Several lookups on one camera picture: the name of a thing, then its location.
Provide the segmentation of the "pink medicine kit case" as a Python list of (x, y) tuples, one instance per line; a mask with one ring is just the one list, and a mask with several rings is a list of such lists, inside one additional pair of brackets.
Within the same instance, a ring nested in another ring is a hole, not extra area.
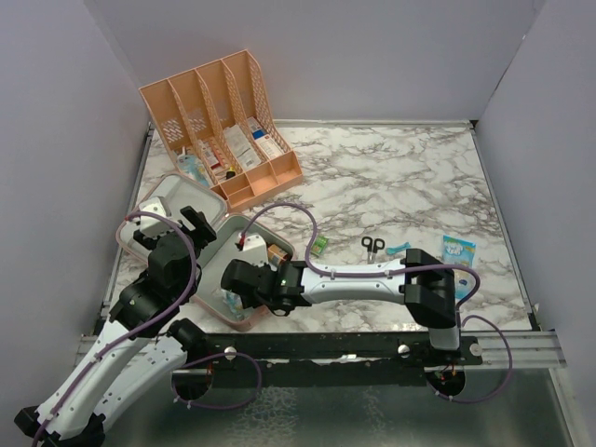
[[(220, 320), (223, 324), (240, 332), (247, 332), (260, 320), (269, 315), (266, 307), (244, 309), (245, 318), (237, 320), (224, 302), (224, 293), (220, 288), (221, 278), (230, 261), (239, 259), (236, 240), (241, 230), (250, 220), (248, 217), (228, 212), (224, 200), (216, 193), (178, 173), (168, 173), (156, 183), (139, 203), (150, 201), (159, 212), (167, 210), (169, 217), (182, 219), (180, 209), (191, 206), (205, 214), (206, 220), (217, 232), (217, 238), (203, 249), (198, 257), (202, 269), (202, 279), (197, 287), (196, 295), (191, 302), (200, 305)], [(258, 234), (266, 242), (266, 246), (275, 244), (291, 256), (295, 255), (293, 245), (280, 234), (260, 223), (254, 223), (248, 236)]]

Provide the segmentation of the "brown medicine bottle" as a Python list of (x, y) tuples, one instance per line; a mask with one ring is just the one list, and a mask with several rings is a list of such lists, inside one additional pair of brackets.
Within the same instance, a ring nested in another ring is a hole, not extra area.
[(267, 247), (268, 261), (274, 267), (280, 267), (285, 262), (291, 259), (291, 255), (284, 251), (281, 247), (271, 244)]

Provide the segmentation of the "clear bandage bag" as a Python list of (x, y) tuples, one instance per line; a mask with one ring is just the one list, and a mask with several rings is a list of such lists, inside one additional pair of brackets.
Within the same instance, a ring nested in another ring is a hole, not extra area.
[(223, 291), (223, 300), (237, 320), (245, 318), (243, 304), (237, 294), (230, 291)]

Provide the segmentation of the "small green box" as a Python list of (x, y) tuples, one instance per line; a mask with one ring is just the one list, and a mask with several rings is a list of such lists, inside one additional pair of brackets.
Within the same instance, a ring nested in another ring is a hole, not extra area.
[(319, 257), (324, 253), (328, 246), (329, 240), (324, 236), (317, 236), (312, 244), (310, 253), (316, 257)]

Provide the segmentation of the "black handled scissors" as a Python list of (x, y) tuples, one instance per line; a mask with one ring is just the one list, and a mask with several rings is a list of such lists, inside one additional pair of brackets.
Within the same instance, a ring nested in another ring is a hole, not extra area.
[(360, 244), (367, 251), (367, 264), (374, 264), (378, 251), (383, 251), (386, 246), (382, 238), (369, 236), (362, 237)]

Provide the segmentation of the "small teal strip packet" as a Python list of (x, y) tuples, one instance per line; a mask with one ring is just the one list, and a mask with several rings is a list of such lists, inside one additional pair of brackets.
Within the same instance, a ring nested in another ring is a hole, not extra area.
[(404, 244), (398, 245), (396, 247), (387, 247), (386, 248), (386, 255), (388, 256), (394, 256), (397, 255), (401, 252), (404, 252), (406, 250), (408, 250), (411, 247), (411, 244), (409, 242), (406, 242)]

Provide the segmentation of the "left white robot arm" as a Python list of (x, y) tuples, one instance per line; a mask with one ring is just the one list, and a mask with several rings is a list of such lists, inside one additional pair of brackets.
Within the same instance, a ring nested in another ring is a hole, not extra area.
[(120, 293), (94, 345), (64, 383), (43, 403), (16, 415), (16, 425), (33, 445), (66, 441), (100, 423), (94, 411), (101, 398), (196, 292), (202, 276), (197, 257), (216, 232), (203, 212), (186, 206), (181, 214), (180, 221), (146, 210), (127, 216), (167, 229), (157, 237), (137, 233), (150, 251), (146, 269)]

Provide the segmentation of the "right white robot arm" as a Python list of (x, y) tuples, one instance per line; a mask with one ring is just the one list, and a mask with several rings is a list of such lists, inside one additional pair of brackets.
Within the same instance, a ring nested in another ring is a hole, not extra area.
[(221, 287), (238, 295), (245, 308), (266, 306), (287, 316), (297, 307), (331, 301), (379, 301), (403, 305), (427, 328), (427, 352), (448, 364), (462, 350), (458, 328), (454, 269), (419, 249), (381, 264), (323, 265), (290, 261), (278, 268), (231, 261)]

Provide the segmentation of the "red white medicine box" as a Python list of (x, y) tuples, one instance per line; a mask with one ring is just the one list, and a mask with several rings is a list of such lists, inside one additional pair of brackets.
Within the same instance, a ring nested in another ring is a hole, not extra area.
[(211, 169), (225, 169), (224, 160), (211, 140), (199, 140), (198, 143)]

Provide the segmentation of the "blue white medicine box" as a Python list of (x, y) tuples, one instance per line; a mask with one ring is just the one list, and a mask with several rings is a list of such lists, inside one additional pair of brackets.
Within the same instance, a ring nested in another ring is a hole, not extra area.
[(259, 121), (254, 117), (248, 117), (247, 122), (251, 130), (251, 134), (257, 145), (261, 148), (268, 159), (274, 159), (283, 155), (283, 151), (277, 142), (267, 133), (261, 126)]

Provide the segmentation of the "blue patterned pouch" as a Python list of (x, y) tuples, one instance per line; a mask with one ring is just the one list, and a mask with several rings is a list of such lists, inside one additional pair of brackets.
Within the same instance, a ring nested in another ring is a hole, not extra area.
[(177, 157), (177, 166), (182, 174), (189, 179), (210, 187), (210, 176), (206, 172), (202, 161), (195, 155), (180, 155)]

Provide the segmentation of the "small dark bottle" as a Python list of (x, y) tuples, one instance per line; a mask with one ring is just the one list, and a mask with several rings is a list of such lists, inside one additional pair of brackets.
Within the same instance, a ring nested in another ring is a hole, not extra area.
[(230, 168), (225, 172), (225, 179), (230, 180), (234, 178), (236, 175), (236, 172), (232, 168)]

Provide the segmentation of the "orange plastic file organizer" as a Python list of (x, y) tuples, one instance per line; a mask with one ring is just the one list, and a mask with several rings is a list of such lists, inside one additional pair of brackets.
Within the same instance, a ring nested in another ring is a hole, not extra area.
[[(264, 77), (248, 50), (233, 53), (140, 89), (156, 130), (174, 164), (180, 155), (195, 155), (210, 176), (209, 189), (228, 208), (240, 211), (298, 185), (304, 178), (297, 155), (279, 133), (271, 114)], [(247, 118), (254, 116), (283, 151), (268, 159), (252, 137)], [(243, 170), (230, 151), (224, 129), (239, 125), (261, 158)], [(211, 140), (225, 169), (211, 169), (198, 141)], [(232, 168), (236, 176), (225, 179)]]

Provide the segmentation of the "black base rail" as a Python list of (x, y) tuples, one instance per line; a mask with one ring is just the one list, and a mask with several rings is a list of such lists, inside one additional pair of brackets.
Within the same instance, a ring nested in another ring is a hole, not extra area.
[(427, 369), (479, 366), (464, 336), (455, 351), (432, 347), (425, 332), (211, 333), (187, 318), (168, 336), (179, 342), (192, 372), (185, 385), (214, 388), (421, 386)]

